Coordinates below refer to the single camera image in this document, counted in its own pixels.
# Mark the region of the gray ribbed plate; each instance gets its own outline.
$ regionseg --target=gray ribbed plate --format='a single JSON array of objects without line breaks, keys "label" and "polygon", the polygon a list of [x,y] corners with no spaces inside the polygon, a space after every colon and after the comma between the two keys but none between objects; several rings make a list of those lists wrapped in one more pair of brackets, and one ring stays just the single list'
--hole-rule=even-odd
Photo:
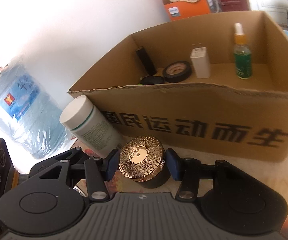
[{"label": "gray ribbed plate", "polygon": [[170,193],[116,193],[106,203],[94,203],[83,219],[53,236],[25,237],[7,233],[2,240],[283,240],[277,232],[265,236],[238,236],[205,220],[191,203]]}]

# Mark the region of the dropper bottle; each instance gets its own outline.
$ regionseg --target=dropper bottle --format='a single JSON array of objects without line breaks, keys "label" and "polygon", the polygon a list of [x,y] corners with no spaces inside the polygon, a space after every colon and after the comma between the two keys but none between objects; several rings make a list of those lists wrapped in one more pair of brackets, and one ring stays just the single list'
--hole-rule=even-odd
[{"label": "dropper bottle", "polygon": [[240,23],[235,23],[234,56],[237,76],[241,79],[249,79],[252,76],[252,52],[246,45],[246,35]]}]

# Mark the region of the white bottle cap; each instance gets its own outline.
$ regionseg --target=white bottle cap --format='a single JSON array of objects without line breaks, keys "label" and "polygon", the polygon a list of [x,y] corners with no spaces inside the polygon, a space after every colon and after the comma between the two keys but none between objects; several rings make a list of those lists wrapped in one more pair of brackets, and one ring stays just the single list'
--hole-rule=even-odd
[{"label": "white bottle cap", "polygon": [[79,96],[69,103],[60,116],[60,123],[73,130],[80,126],[92,113],[94,105],[85,96]]},{"label": "white bottle cap", "polygon": [[235,23],[235,34],[236,35],[244,35],[242,24]]}]

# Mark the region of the plastic wrap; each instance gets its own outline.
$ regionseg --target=plastic wrap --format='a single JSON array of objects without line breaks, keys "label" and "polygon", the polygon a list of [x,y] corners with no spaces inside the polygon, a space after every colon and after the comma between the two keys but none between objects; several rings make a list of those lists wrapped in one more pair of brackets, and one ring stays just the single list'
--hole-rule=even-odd
[{"label": "plastic wrap", "polygon": [[13,60],[0,75],[0,128],[35,159],[69,146],[71,133],[60,124],[61,110],[29,75],[22,60]]}]

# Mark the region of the black cylindrical tube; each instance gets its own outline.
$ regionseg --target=black cylindrical tube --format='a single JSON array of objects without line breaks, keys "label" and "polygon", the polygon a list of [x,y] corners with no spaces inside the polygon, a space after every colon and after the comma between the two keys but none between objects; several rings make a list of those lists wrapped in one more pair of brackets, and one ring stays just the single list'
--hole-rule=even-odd
[{"label": "black cylindrical tube", "polygon": [[136,49],[136,54],[137,56],[139,56],[141,62],[143,63],[147,73],[150,76],[153,76],[157,73],[156,68],[152,62],[152,60],[150,59],[149,55],[147,54],[146,50],[144,49],[144,47],[139,47]]}]

